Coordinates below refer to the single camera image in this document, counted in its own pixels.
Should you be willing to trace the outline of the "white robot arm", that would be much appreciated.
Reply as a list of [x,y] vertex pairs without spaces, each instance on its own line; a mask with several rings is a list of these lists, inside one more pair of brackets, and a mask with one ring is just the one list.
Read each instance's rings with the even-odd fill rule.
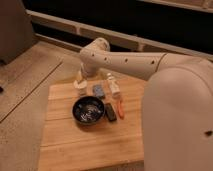
[[112,52],[97,38],[80,50],[82,74],[107,68],[147,82],[145,171],[213,171],[213,63],[167,52]]

